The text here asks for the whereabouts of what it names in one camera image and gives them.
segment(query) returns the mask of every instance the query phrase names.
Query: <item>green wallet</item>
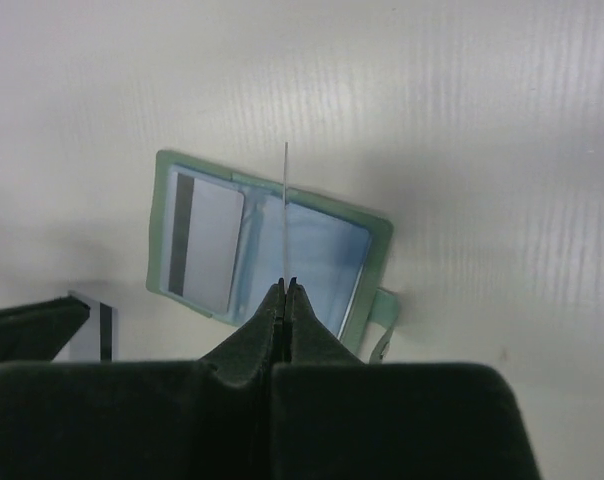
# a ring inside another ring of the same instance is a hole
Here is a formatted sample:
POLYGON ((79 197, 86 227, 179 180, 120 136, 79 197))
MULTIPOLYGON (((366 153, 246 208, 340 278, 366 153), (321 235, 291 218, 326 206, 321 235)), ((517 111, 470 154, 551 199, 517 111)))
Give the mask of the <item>green wallet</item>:
POLYGON ((179 152, 157 154, 149 226, 147 288, 216 320, 240 326, 283 276, 284 235, 291 276, 318 319, 358 352, 367 322, 386 333, 399 314, 378 288, 392 224, 362 208, 287 187, 179 152))

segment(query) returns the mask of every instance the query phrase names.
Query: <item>white surface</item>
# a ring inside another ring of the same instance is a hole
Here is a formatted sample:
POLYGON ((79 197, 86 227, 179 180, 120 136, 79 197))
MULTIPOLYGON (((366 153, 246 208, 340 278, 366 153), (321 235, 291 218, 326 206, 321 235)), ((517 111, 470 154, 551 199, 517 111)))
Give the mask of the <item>white surface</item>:
POLYGON ((391 360, 497 366, 547 478, 604 480, 604 1, 0 2, 0 306, 120 357, 231 332, 144 291, 154 152, 386 212, 391 360))

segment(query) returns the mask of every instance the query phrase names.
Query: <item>black object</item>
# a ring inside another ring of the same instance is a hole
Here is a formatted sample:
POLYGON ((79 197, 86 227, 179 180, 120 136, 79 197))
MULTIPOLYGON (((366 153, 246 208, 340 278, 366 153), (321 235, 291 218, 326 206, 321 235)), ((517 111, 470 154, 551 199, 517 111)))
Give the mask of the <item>black object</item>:
POLYGON ((89 314, 73 297, 0 310, 0 362, 53 360, 89 314))
POLYGON ((281 280, 198 361, 0 365, 0 480, 23 478, 540 477, 496 372, 365 365, 281 280))

